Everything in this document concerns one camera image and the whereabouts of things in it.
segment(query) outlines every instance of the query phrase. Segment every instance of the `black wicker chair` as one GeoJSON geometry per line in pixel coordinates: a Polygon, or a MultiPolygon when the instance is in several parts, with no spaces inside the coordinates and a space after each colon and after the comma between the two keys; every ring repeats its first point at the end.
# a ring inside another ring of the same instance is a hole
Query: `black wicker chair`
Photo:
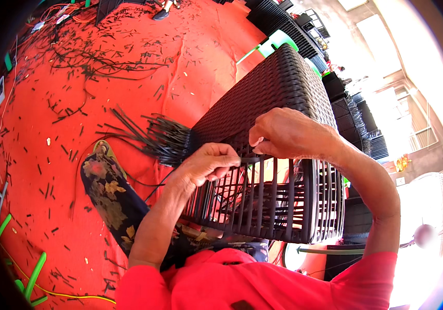
{"type": "Polygon", "coordinates": [[[138,139],[146,143],[141,151],[163,164],[177,166],[204,143],[220,142],[233,146],[242,158],[241,167],[233,167],[227,177],[195,190],[184,209],[184,219],[292,243],[340,237],[343,185],[342,176],[332,165],[318,160],[284,161],[281,168],[290,169],[285,181],[278,183],[278,161],[252,152],[249,129],[257,116],[275,107],[299,110],[336,129],[320,79],[284,44],[235,84],[192,129],[162,117],[149,118],[145,138],[138,139]],[[264,167],[265,161],[273,161],[272,177],[265,177],[264,168],[256,172],[258,163],[264,167]]]}

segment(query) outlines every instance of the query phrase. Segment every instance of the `black shoe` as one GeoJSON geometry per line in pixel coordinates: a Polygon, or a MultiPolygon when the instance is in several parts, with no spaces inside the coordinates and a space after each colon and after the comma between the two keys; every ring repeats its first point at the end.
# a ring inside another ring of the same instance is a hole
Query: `black shoe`
{"type": "Polygon", "coordinates": [[[161,11],[157,12],[155,16],[152,17],[152,20],[162,20],[165,19],[170,15],[169,12],[162,9],[161,11]]]}

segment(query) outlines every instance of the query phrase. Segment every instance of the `hand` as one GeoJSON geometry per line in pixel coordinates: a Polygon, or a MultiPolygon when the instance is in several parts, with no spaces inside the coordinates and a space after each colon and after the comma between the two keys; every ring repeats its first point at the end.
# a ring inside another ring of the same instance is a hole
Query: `hand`
{"type": "Polygon", "coordinates": [[[249,131],[253,152],[276,158],[330,160],[340,141],[332,127],[291,108],[273,108],[258,116],[249,131]]]}
{"type": "Polygon", "coordinates": [[[230,145],[206,143],[178,167],[175,177],[195,188],[206,180],[212,182],[224,177],[234,166],[240,166],[240,157],[230,145]]]}

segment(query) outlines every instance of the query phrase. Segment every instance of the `fabric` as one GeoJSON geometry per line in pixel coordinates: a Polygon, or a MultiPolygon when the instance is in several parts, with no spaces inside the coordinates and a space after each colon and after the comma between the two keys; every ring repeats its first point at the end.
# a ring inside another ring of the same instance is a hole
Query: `fabric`
{"type": "Polygon", "coordinates": [[[387,309],[396,260],[375,253],[325,282],[234,249],[202,251],[180,269],[130,268],[117,309],[387,309]]]}
{"type": "MultiPolygon", "coordinates": [[[[149,207],[126,181],[116,161],[102,152],[94,152],[85,158],[80,176],[86,194],[128,257],[135,232],[149,207]]],[[[173,265],[181,268],[187,257],[199,251],[226,248],[249,254],[256,261],[268,261],[268,240],[238,235],[213,239],[207,237],[203,229],[201,227],[198,231],[177,223],[160,270],[167,270],[173,265]]]]}

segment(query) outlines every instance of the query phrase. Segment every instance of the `person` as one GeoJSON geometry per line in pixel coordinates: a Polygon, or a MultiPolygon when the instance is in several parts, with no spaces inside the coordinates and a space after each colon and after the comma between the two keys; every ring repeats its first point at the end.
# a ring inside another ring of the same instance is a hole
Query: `person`
{"type": "Polygon", "coordinates": [[[159,12],[157,12],[152,19],[153,20],[163,20],[166,17],[168,17],[170,15],[170,8],[172,4],[175,4],[175,7],[177,9],[180,8],[180,6],[177,4],[176,0],[166,0],[166,4],[163,2],[159,2],[159,0],[156,0],[156,3],[158,3],[159,5],[161,5],[163,7],[163,9],[161,9],[159,12]]]}
{"type": "Polygon", "coordinates": [[[84,162],[82,180],[115,239],[124,251],[129,249],[128,270],[115,295],[117,309],[387,309],[401,217],[399,196],[386,170],[332,127],[289,108],[257,117],[249,144],[255,154],[328,161],[354,184],[373,214],[362,259],[325,282],[265,262],[264,242],[194,249],[194,239],[186,237],[177,221],[196,187],[240,165],[235,150],[219,143],[200,147],[171,174],[149,211],[136,194],[131,198],[133,189],[116,157],[101,143],[84,162]],[[97,185],[90,186],[92,180],[97,185]],[[116,197],[103,199],[106,193],[116,197]],[[139,221],[137,228],[127,228],[133,221],[139,221]]]}

